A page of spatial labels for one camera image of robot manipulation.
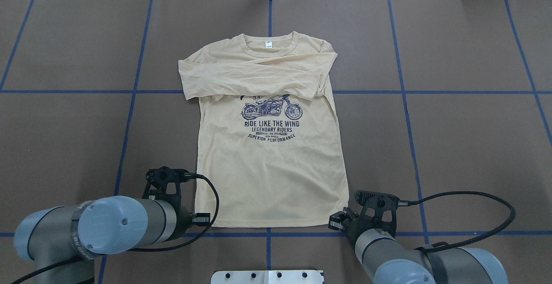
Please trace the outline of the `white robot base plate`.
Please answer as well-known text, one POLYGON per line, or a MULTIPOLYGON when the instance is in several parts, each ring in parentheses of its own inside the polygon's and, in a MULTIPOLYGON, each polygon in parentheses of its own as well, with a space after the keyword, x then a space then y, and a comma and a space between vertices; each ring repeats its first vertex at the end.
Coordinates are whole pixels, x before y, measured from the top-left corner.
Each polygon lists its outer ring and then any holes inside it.
POLYGON ((323 284, 325 276, 319 270, 247 270, 216 271, 211 284, 323 284))

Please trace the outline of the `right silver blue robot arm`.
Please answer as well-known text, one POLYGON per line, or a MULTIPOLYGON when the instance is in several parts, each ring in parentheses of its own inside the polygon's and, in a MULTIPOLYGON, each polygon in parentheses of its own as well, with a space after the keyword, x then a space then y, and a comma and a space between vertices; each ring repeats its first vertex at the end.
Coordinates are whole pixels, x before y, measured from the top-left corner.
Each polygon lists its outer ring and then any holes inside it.
POLYGON ((425 245, 408 250, 395 239, 396 214, 356 213, 344 208, 329 217, 329 229, 345 234, 357 260, 375 284, 507 284, 502 263, 487 250, 425 245))

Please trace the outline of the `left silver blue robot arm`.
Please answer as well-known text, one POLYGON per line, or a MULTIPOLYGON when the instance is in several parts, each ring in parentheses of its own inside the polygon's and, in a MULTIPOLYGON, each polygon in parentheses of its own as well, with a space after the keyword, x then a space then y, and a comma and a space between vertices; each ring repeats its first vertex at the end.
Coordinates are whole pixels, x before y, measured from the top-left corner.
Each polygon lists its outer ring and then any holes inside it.
POLYGON ((215 215, 176 209, 166 201, 113 196, 55 206, 25 217, 13 244, 35 270, 16 280, 36 284, 94 284, 94 261, 181 237, 192 226, 209 229, 215 215))

